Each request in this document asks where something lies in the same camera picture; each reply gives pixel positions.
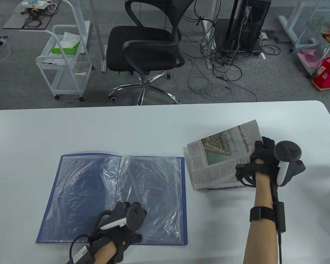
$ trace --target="clear plastic sleeve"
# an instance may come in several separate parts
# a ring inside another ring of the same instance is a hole
[[[72,242],[78,235],[91,233],[97,215],[115,207],[120,158],[106,155],[62,158],[38,242]]]
[[[148,211],[141,244],[183,244],[181,164],[177,158],[122,157],[116,201]]]
[[[182,163],[181,158],[98,153],[62,156],[37,243],[89,235],[100,212],[113,210],[117,201],[137,201],[148,211],[140,244],[187,244]]]

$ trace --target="chair backrest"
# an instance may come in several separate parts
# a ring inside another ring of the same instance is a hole
[[[195,0],[158,0],[152,1],[151,5],[162,10],[169,18],[172,25],[171,38],[174,40],[177,34],[178,25],[186,10]]]
[[[132,12],[131,3],[140,2],[144,4],[153,5],[163,11],[169,18],[172,25],[171,39],[175,40],[178,34],[177,29],[185,14],[186,10],[195,0],[126,0],[125,7],[128,15],[138,26],[143,26],[142,23],[137,19],[135,14]]]

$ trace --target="black office chair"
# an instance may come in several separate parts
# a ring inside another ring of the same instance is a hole
[[[178,24],[193,1],[126,0],[126,11],[137,26],[117,26],[111,30],[106,61],[108,68],[112,71],[137,72],[140,83],[115,87],[108,95],[111,101],[116,101],[114,96],[116,91],[141,88],[137,105],[142,105],[146,89],[164,94],[170,97],[175,104],[181,104],[175,96],[153,86],[151,83],[164,75],[167,79],[170,79],[171,74],[167,70],[184,65],[185,60],[178,47],[181,40]],[[143,26],[131,10],[133,2],[153,5],[162,10],[172,25],[172,32]],[[162,72],[148,78],[151,71]]]

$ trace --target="black computer case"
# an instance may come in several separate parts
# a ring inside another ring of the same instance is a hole
[[[231,32],[236,33],[235,39],[238,41],[241,26],[244,23],[239,41],[239,50],[248,53],[253,52],[270,4],[271,0],[241,0],[237,23],[233,25],[235,28],[231,29]]]

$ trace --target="red bag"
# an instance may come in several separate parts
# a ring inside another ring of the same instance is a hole
[[[325,59],[319,67],[312,84],[320,91],[330,89],[330,57]]]

